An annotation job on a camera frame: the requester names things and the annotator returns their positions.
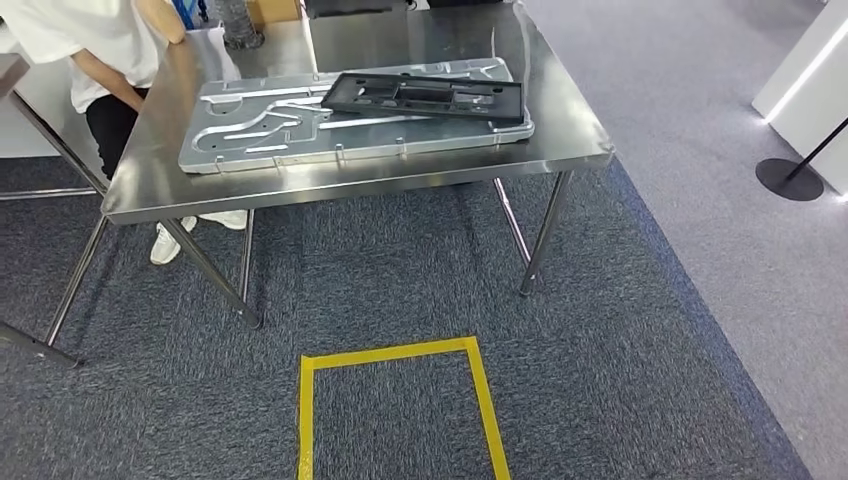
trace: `white sneaker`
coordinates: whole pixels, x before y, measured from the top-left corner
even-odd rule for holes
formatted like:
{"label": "white sneaker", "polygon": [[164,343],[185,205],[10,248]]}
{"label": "white sneaker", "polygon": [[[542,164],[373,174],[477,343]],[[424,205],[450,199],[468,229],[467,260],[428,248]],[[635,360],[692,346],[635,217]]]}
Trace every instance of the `white sneaker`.
{"label": "white sneaker", "polygon": [[204,213],[200,216],[210,222],[218,222],[230,230],[244,230],[247,228],[247,210],[232,210],[230,212]]}
{"label": "white sneaker", "polygon": [[[182,224],[183,228],[185,228],[187,232],[190,232],[194,230],[195,225],[197,225],[197,218],[185,217],[182,220]],[[150,262],[153,263],[153,265],[165,265],[166,263],[170,263],[171,260],[177,258],[177,254],[180,253],[181,247],[161,223],[156,224],[156,231],[159,232],[159,236],[156,237],[156,243],[153,244],[153,249],[150,250]]]}

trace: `table top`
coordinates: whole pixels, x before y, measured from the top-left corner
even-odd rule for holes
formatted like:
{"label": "table top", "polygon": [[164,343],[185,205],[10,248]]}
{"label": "table top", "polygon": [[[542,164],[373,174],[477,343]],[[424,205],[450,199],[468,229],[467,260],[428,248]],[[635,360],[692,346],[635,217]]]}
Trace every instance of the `table top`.
{"label": "table top", "polygon": [[29,64],[17,53],[0,53],[0,99],[15,88],[28,70]]}
{"label": "table top", "polygon": [[[225,51],[220,30],[169,46],[101,207],[117,224],[305,203],[496,177],[603,168],[613,146],[520,4],[352,15],[268,25],[264,45]],[[209,81],[503,58],[524,82],[529,140],[444,152],[189,175],[177,158]]]}

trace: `gray carpet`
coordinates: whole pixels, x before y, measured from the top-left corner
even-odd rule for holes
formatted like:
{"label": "gray carpet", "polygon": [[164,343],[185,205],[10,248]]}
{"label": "gray carpet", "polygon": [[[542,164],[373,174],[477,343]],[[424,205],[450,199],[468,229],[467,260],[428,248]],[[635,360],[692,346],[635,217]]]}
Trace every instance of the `gray carpet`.
{"label": "gray carpet", "polygon": [[88,186],[73,167],[58,157],[3,158],[0,166],[0,192]]}
{"label": "gray carpet", "polygon": [[813,476],[848,474],[848,221],[754,175],[797,154],[750,106],[819,0],[526,0]]}
{"label": "gray carpet", "polygon": [[[505,183],[535,231],[553,178]],[[299,355],[476,335],[513,478],[808,478],[621,166],[569,199],[528,299],[489,183],[258,211],[260,331],[185,256],[151,266],[152,226],[110,227],[59,341],[88,364],[0,349],[2,470],[293,478]],[[3,210],[3,310],[27,328],[91,223],[90,198],[54,202]],[[240,234],[194,234],[233,278]],[[317,372],[316,478],[491,478],[472,392],[455,354]]]}

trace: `yellow tape square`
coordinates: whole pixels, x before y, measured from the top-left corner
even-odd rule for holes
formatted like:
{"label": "yellow tape square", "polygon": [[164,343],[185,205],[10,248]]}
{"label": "yellow tape square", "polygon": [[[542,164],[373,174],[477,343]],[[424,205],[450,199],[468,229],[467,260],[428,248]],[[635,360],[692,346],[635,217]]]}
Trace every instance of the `yellow tape square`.
{"label": "yellow tape square", "polygon": [[320,357],[300,357],[300,460],[298,461],[298,479],[312,480],[313,472],[313,397],[315,370],[325,368],[350,367],[365,363],[385,362],[402,358],[436,355],[439,353],[465,351],[471,366],[471,377],[477,393],[477,404],[483,419],[483,431],[492,458],[492,467],[497,480],[509,480],[509,467],[501,442],[501,433],[495,417],[495,407],[489,392],[486,372],[483,370],[483,357],[476,337],[452,338],[435,342],[415,343],[397,347],[363,350],[360,352],[337,353]]}

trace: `white t-shirt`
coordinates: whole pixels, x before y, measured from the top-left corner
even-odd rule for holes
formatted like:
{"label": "white t-shirt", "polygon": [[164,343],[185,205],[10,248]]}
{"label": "white t-shirt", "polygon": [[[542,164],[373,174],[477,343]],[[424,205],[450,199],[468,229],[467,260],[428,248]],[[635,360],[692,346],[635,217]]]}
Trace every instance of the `white t-shirt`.
{"label": "white t-shirt", "polygon": [[166,44],[134,0],[0,0],[0,16],[33,62],[68,59],[71,102],[80,113],[109,92],[83,73],[71,55],[86,49],[131,85],[147,88]]}

